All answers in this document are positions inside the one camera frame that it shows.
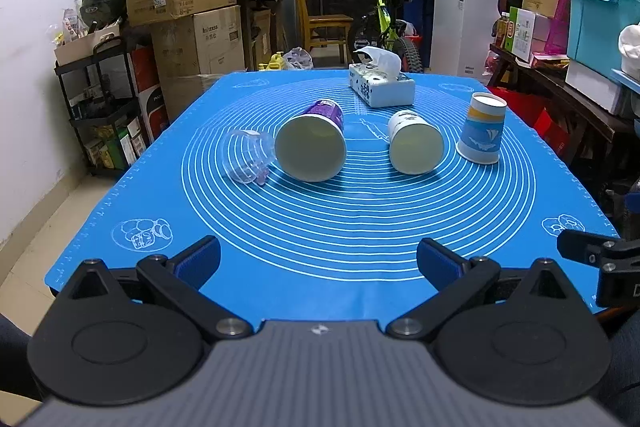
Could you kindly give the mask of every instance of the white paper cup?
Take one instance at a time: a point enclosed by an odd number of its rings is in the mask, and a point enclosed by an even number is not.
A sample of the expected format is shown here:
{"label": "white paper cup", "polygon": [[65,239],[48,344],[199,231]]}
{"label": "white paper cup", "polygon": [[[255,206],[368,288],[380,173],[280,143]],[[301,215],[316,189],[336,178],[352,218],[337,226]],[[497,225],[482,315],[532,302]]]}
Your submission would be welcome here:
{"label": "white paper cup", "polygon": [[442,160],[442,134],[411,110],[398,111],[389,119],[389,159],[402,174],[425,174]]}
{"label": "white paper cup", "polygon": [[507,103],[490,92],[475,92],[456,151],[464,159],[491,165],[500,159],[500,142]]}
{"label": "white paper cup", "polygon": [[288,120],[276,134],[275,153],[282,170],[303,182],[333,178],[347,158],[342,108],[318,100]]}

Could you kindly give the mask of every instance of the yellow stripe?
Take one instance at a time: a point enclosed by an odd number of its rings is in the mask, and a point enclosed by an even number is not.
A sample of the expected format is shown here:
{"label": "yellow stripe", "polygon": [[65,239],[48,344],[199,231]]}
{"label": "yellow stripe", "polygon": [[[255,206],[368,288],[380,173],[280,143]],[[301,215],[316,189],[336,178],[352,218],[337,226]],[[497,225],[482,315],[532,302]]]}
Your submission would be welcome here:
{"label": "yellow stripe", "polygon": [[504,120],[504,115],[487,114],[485,112],[478,111],[475,107],[469,107],[469,112],[466,114],[467,118],[473,118],[483,122],[500,122]]}

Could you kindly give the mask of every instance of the teal storage bin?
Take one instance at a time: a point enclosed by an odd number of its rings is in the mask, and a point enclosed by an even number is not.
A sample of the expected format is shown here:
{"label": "teal storage bin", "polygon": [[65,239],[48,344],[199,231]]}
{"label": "teal storage bin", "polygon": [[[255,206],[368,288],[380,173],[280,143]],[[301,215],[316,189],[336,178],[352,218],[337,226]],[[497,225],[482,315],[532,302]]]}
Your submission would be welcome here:
{"label": "teal storage bin", "polygon": [[621,64],[618,36],[640,22],[640,0],[571,0],[566,54],[612,79]]}

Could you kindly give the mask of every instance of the clear plastic cup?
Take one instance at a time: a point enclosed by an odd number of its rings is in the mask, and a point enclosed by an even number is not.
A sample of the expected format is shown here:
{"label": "clear plastic cup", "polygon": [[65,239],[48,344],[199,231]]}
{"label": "clear plastic cup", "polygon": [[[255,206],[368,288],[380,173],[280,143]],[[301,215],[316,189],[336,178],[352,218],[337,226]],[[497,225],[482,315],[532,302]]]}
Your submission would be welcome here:
{"label": "clear plastic cup", "polygon": [[275,159],[273,137],[265,132],[234,129],[226,133],[216,151],[228,178],[248,185],[262,186]]}

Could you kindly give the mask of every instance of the gray ribbed surface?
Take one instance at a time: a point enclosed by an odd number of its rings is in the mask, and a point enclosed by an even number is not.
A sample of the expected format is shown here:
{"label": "gray ribbed surface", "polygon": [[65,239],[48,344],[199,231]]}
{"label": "gray ribbed surface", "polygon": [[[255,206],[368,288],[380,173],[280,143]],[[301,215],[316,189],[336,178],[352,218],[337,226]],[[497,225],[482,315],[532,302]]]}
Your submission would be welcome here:
{"label": "gray ribbed surface", "polygon": [[443,374],[422,344],[389,339],[374,322],[318,326],[267,322],[254,337],[219,343],[191,380],[162,397],[111,409],[77,407],[52,400],[20,425],[620,425],[589,399],[551,409],[520,409],[472,395]]}

